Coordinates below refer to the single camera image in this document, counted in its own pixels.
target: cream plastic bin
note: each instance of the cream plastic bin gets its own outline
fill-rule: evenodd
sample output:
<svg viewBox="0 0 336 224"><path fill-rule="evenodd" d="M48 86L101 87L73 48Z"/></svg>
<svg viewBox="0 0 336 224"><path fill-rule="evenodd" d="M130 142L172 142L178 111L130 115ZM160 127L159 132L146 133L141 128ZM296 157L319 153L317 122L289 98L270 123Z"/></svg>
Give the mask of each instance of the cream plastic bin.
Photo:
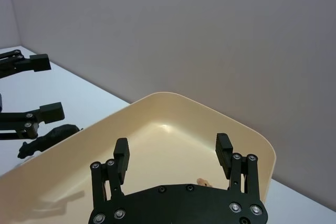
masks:
<svg viewBox="0 0 336 224"><path fill-rule="evenodd" d="M276 155L259 133L175 93L159 92L110 115L0 178L0 223L88 223L93 209L94 161L113 157L127 137L130 160L122 190L207 179L226 189L215 153L216 133L228 134L234 152L256 154L265 202Z"/></svg>

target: white wall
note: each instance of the white wall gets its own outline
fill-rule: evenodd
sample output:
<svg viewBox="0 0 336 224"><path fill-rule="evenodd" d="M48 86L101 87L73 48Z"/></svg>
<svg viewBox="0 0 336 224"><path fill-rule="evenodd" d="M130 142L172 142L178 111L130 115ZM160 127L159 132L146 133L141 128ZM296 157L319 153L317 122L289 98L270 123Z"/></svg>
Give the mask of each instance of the white wall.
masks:
<svg viewBox="0 0 336 224"><path fill-rule="evenodd" d="M14 7L24 46L129 101L175 91L238 119L275 147L275 179L336 209L335 0Z"/></svg>
<svg viewBox="0 0 336 224"><path fill-rule="evenodd" d="M0 0L0 48L20 45L12 0Z"/></svg>

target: white table surface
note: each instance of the white table surface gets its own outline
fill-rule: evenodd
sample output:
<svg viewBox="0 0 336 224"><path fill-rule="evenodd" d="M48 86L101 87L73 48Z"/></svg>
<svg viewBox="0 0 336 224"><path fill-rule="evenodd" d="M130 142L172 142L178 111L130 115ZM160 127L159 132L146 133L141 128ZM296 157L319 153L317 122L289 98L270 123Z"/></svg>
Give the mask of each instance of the white table surface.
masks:
<svg viewBox="0 0 336 224"><path fill-rule="evenodd" d="M34 54L21 46L0 49L0 54L14 49L21 50L25 57ZM129 105L53 63L51 68L49 71L26 71L0 79L3 112L24 112L45 104L62 103L65 119L46 125L41 123L38 130L40 136L66 123L86 128ZM17 154L24 141L28 142L0 141L0 175L23 162L17 158ZM336 212L273 179L266 208L269 224L336 223Z"/></svg>

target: screw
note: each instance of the screw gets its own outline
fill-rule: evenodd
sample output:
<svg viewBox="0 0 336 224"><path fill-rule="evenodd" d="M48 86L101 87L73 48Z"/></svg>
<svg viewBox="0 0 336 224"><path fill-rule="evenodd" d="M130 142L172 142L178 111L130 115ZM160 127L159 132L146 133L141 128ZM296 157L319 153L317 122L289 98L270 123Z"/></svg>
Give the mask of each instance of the screw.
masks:
<svg viewBox="0 0 336 224"><path fill-rule="evenodd" d="M234 203L232 202L230 205L229 205L230 209L232 212L240 212L241 211L241 207L238 203Z"/></svg>
<svg viewBox="0 0 336 224"><path fill-rule="evenodd" d="M159 187L159 192L164 193L166 191L166 188L164 186Z"/></svg>
<svg viewBox="0 0 336 224"><path fill-rule="evenodd" d="M93 219L93 223L94 224L101 224L101 223L103 223L104 220L105 220L105 215L104 214L97 214Z"/></svg>
<svg viewBox="0 0 336 224"><path fill-rule="evenodd" d="M248 159L251 161L257 160L257 157L255 155L249 155Z"/></svg>
<svg viewBox="0 0 336 224"><path fill-rule="evenodd" d="M118 209L117 211L115 211L114 213L114 217L116 219L122 219L125 216L126 212L122 209Z"/></svg>
<svg viewBox="0 0 336 224"><path fill-rule="evenodd" d="M108 161L107 161L107 164L108 164L108 165L114 165L114 161L113 161L113 160L108 160Z"/></svg>
<svg viewBox="0 0 336 224"><path fill-rule="evenodd" d="M91 165L92 168L98 168L99 167L99 164L98 163L94 163L93 165Z"/></svg>
<svg viewBox="0 0 336 224"><path fill-rule="evenodd" d="M234 154L234 155L233 155L233 158L234 158L234 159L240 159L240 155L239 155L239 154Z"/></svg>
<svg viewBox="0 0 336 224"><path fill-rule="evenodd" d="M241 217L239 220L240 224L250 224L251 222L249 221L249 219L245 218L245 217Z"/></svg>
<svg viewBox="0 0 336 224"><path fill-rule="evenodd" d="M262 209L260 207L258 207L257 205L250 206L250 210L254 215L261 215L262 214Z"/></svg>
<svg viewBox="0 0 336 224"><path fill-rule="evenodd" d="M194 186L193 185L187 185L186 189L187 189L187 191L193 191L194 190Z"/></svg>

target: small object in bin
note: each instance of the small object in bin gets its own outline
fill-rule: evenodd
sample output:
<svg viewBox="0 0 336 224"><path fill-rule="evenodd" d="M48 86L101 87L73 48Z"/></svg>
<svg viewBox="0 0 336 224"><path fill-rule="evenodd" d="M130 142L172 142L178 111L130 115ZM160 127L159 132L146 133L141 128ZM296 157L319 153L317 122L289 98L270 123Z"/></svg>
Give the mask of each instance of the small object in bin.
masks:
<svg viewBox="0 0 336 224"><path fill-rule="evenodd" d="M197 179L197 184L198 184L199 186L208 186L208 187L212 187L212 185L210 185L210 183L209 183L207 180L202 179L202 178Z"/></svg>

